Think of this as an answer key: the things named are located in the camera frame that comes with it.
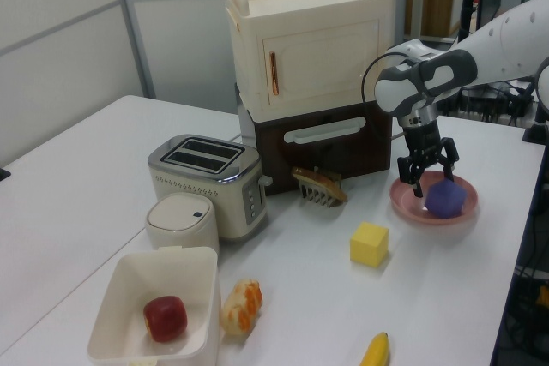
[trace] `sponge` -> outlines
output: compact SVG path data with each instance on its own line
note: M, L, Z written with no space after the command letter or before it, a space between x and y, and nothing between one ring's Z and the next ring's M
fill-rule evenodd
M440 219L458 216L462 212L467 191L449 179L443 179L429 188L425 207Z
M351 237L351 260L378 267L388 247L389 229L362 222Z

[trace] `lid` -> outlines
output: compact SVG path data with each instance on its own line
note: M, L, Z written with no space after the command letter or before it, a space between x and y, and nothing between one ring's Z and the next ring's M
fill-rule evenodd
M204 219L211 207L211 201L203 196L174 193L153 206L147 222L166 231L184 231Z

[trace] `cabinet handle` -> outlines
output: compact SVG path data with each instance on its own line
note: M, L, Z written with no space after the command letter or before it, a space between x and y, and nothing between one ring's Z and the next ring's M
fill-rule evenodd
M278 96L278 75L276 74L276 55L273 51L268 53L271 60L271 77L273 78L273 95Z

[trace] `wooden cabinet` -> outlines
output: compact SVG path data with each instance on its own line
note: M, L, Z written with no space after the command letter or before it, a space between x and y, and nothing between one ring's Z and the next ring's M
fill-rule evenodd
M410 33L413 0L406 0L405 33ZM421 35L443 38L459 28L459 21L451 21L454 0L423 0Z

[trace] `white container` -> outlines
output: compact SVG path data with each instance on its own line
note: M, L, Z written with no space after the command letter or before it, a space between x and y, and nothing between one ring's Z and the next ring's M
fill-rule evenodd
M148 212L145 224L155 249L166 246L207 246L220 252L214 204L191 193L172 193Z
M240 98L256 123L361 103L393 45L395 0L226 0ZM366 79L366 100L383 61Z
M186 331L168 343L152 341L143 307L177 296ZM217 254L211 248L172 247L126 255L106 289L87 354L98 365L215 366L220 338Z

